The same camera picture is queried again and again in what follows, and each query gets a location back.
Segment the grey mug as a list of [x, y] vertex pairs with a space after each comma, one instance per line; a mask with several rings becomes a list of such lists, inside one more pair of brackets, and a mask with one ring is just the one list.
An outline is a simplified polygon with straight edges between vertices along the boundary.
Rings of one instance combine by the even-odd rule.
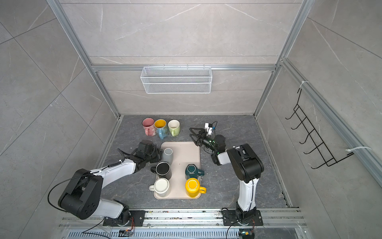
[[162, 161], [167, 162], [169, 165], [173, 163], [173, 150], [165, 148], [162, 152]]

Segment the light green mug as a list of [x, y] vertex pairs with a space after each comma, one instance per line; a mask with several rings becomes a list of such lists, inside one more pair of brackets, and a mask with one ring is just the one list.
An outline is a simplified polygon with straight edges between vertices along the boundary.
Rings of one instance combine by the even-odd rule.
[[170, 120], [168, 122], [169, 132], [172, 137], [178, 136], [180, 134], [180, 122], [176, 119]]

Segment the pink mug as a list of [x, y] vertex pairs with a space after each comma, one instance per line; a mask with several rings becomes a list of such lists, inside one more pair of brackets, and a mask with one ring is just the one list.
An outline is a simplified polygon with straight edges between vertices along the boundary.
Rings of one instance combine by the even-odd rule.
[[156, 135], [156, 129], [155, 129], [155, 121], [153, 118], [145, 118], [142, 121], [142, 126], [145, 130], [145, 134], [147, 136], [154, 136]]

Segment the blue butterfly mug yellow inside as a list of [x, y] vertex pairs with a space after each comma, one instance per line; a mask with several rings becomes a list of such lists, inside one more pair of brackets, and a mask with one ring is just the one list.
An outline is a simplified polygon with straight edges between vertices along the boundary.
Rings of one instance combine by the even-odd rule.
[[158, 119], [154, 122], [154, 126], [160, 139], [163, 140], [168, 136], [168, 126], [164, 119]]

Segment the dark green mug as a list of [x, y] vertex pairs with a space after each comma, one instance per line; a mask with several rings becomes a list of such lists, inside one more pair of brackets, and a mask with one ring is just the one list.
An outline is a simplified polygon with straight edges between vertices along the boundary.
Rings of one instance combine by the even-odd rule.
[[189, 164], [185, 170], [185, 179], [188, 180], [190, 178], [199, 179], [204, 176], [205, 172], [196, 167], [195, 164]]

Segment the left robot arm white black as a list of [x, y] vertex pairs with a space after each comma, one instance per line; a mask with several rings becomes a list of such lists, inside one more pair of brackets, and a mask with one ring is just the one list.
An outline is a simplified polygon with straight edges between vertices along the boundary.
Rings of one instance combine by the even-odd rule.
[[47, 196], [49, 205], [81, 220], [97, 216], [111, 219], [118, 226], [132, 223], [129, 206], [120, 201], [103, 199], [102, 190], [110, 183], [140, 171], [148, 163], [159, 163], [163, 150], [150, 140], [142, 140], [131, 153], [121, 149], [117, 151], [121, 154], [118, 162], [99, 169], [82, 168], [72, 178], [64, 180], [63, 183], [68, 184], [58, 200], [58, 206], [51, 203], [51, 193]]

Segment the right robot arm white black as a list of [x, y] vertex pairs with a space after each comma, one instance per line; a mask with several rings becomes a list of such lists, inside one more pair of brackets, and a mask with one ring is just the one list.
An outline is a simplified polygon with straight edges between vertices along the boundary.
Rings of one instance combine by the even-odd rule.
[[239, 198], [236, 209], [221, 209], [225, 226], [263, 226], [261, 213], [256, 208], [256, 186], [264, 172], [264, 165], [247, 143], [226, 149], [225, 137], [218, 134], [211, 138], [204, 128], [190, 128], [190, 137], [196, 146], [212, 150], [211, 158], [216, 165], [231, 164], [239, 179]]

